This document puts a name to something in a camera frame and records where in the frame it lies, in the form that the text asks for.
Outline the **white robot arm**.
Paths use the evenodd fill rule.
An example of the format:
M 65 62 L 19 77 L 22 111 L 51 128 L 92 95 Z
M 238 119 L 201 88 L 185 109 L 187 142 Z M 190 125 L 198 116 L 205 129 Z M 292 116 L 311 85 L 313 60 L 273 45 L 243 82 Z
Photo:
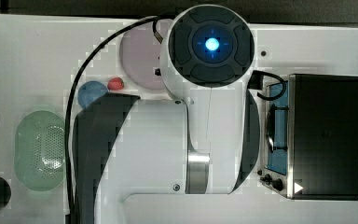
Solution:
M 260 121 L 255 42 L 226 7 L 176 16 L 160 45 L 167 96 L 106 93 L 76 115 L 76 196 L 66 224 L 125 224 L 135 194 L 230 194 L 252 172 Z

